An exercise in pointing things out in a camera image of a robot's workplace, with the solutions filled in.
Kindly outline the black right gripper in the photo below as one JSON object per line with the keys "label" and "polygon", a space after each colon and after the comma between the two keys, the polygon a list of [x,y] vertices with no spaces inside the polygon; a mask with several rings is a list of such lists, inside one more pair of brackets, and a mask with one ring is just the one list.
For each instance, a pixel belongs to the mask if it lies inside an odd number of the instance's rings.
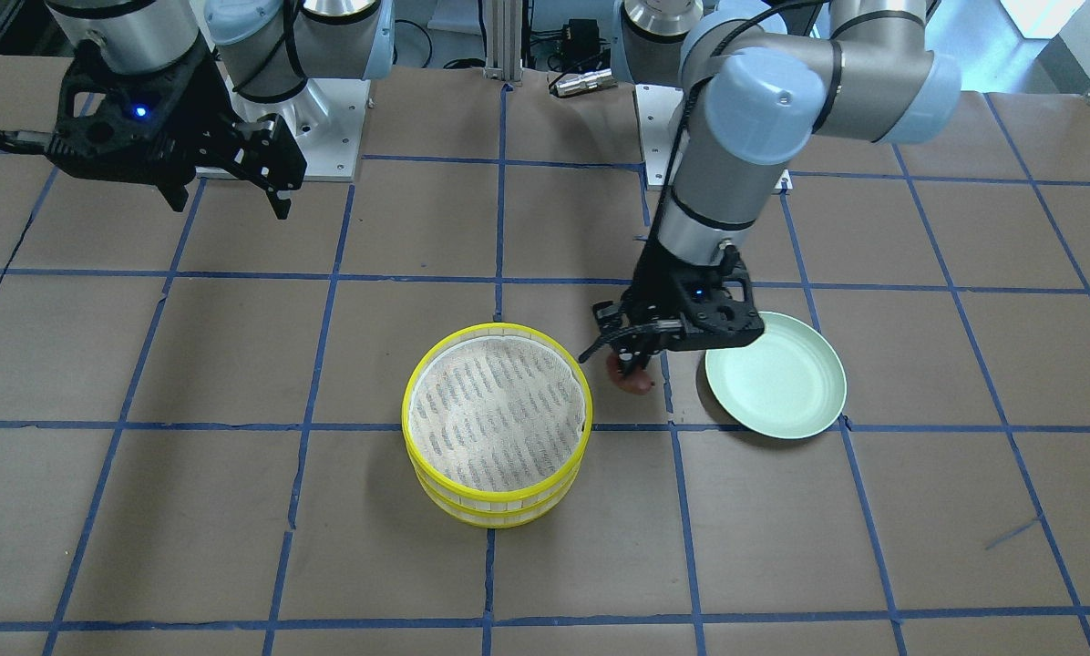
{"label": "black right gripper", "polygon": [[199,168],[219,168],[265,191],[284,220],[306,158],[283,116],[238,116],[204,42],[161,70],[121,75],[99,45],[78,42],[62,80],[55,132],[0,129],[0,150],[46,153],[69,177],[148,184],[175,211]]}

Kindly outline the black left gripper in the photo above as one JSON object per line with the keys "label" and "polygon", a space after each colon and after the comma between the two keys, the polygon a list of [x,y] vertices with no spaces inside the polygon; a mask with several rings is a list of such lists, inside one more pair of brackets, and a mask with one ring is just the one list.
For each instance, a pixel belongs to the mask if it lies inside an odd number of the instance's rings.
{"label": "black left gripper", "polygon": [[578,362],[611,347],[620,352],[621,382],[652,382],[650,362],[665,350],[703,352],[756,341],[765,324],[740,251],[723,240],[715,256],[715,265],[688,264],[647,241],[621,299],[592,306],[600,335]]}

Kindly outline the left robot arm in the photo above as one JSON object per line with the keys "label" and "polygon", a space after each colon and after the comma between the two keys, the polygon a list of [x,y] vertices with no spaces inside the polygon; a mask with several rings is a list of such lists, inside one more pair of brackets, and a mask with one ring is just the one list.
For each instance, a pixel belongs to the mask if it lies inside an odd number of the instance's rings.
{"label": "left robot arm", "polygon": [[806,1],[619,1],[611,74],[678,88],[673,147],[632,282],[592,307],[623,376],[665,350],[747,347],[765,331],[746,236],[815,136],[921,144],[949,123],[961,68],[927,47],[933,1],[831,1],[828,37],[795,34]]}

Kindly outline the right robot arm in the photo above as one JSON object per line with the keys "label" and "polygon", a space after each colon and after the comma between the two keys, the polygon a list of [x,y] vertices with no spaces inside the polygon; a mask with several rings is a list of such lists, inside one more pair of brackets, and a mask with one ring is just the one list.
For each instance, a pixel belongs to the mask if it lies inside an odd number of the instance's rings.
{"label": "right robot arm", "polygon": [[61,1],[81,58],[0,57],[0,420],[334,420],[469,325],[598,336],[632,92],[396,66],[392,7]]}

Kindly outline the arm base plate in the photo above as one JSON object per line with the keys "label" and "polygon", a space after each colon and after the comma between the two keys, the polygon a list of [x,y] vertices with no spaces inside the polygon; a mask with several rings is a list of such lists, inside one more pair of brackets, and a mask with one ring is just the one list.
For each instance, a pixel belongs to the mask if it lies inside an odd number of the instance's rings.
{"label": "arm base plate", "polygon": [[[644,155],[646,189],[659,191],[670,178],[667,161],[674,149],[677,127],[685,113],[685,92],[677,87],[635,86],[638,138]],[[799,116],[792,99],[756,101],[750,116],[729,116],[720,100],[708,100],[702,111],[708,137],[741,157],[754,157],[758,165],[782,162],[782,173],[773,192],[794,190],[786,162],[803,148],[810,127],[807,116]]]}
{"label": "arm base plate", "polygon": [[246,120],[266,113],[283,117],[307,162],[304,181],[354,181],[365,118],[373,106],[370,80],[308,78],[298,96],[271,105],[237,95],[229,75],[225,84],[238,116]]}

